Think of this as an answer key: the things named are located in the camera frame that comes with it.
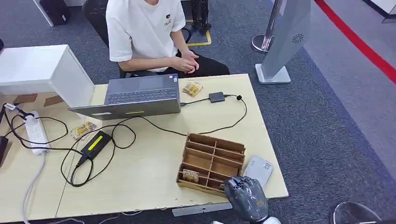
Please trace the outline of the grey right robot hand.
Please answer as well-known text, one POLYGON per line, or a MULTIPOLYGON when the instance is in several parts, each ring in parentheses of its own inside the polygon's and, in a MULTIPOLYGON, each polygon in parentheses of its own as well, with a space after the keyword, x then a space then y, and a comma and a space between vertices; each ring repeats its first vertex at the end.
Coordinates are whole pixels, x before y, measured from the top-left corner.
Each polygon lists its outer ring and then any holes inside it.
POLYGON ((233 209, 251 224, 262 224, 268 218, 269 205, 257 179, 233 176, 223 181, 224 192, 233 209))

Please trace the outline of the person's right hand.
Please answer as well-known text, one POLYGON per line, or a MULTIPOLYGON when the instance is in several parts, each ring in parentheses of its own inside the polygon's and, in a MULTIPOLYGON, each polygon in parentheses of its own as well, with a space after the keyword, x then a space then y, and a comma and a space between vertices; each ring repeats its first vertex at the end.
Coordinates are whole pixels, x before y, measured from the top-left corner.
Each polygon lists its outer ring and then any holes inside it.
POLYGON ((199 69, 199 64, 194 59, 191 61, 180 57, 172 57, 170 66, 187 74, 194 73, 199 69))

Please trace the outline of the person's left hand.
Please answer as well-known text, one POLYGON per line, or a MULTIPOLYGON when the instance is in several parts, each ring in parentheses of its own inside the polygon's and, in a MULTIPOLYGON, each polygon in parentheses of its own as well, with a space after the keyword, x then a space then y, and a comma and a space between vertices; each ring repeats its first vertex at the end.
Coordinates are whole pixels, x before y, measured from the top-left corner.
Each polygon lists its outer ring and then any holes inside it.
POLYGON ((189 49, 181 51, 181 57, 183 59, 186 59, 186 60, 189 60, 189 61, 192 61, 192 62, 194 62, 196 59, 199 58, 198 55, 196 55, 193 51, 191 51, 189 49))

